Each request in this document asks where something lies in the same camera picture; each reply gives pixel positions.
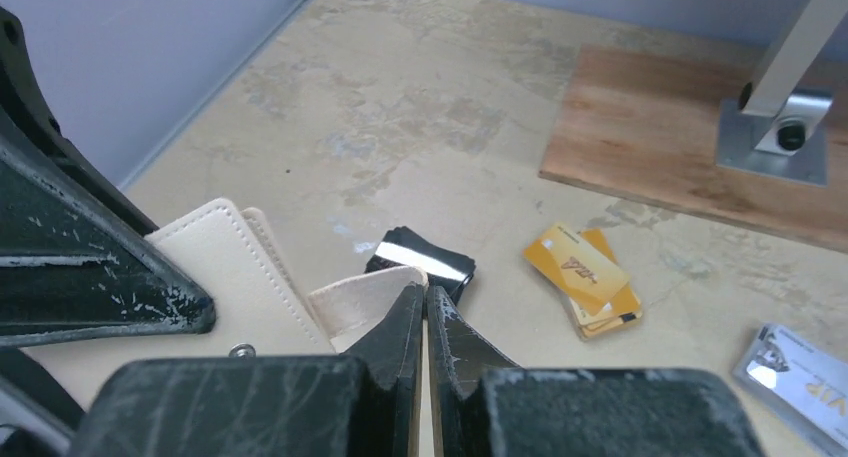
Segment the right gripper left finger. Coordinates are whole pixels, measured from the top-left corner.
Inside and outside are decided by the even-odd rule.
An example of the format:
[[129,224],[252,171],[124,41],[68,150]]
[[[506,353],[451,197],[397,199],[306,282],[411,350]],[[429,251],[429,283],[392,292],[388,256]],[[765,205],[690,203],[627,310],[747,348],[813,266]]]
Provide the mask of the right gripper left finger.
[[73,456],[406,456],[425,292],[339,355],[143,360],[104,385]]

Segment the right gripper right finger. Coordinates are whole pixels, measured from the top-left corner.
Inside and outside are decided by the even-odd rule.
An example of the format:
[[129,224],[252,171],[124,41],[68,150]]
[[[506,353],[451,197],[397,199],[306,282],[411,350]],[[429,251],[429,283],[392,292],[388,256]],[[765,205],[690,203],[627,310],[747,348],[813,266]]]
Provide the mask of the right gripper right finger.
[[760,456],[742,405],[712,373],[523,368],[427,293],[440,456]]

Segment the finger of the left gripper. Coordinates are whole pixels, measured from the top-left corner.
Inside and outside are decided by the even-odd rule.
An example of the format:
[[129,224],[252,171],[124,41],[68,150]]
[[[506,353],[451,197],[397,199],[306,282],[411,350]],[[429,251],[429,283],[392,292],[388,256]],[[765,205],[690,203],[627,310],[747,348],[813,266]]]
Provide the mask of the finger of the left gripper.
[[213,299],[16,129],[1,133],[1,344],[203,334]]

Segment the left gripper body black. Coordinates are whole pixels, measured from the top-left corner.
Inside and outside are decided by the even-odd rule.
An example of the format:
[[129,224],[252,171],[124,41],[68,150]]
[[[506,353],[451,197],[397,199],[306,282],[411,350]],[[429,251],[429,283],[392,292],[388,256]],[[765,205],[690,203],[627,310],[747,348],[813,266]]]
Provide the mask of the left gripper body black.
[[54,167],[132,229],[142,236],[158,229],[62,135],[37,82],[22,23],[5,8],[1,10],[1,108]]

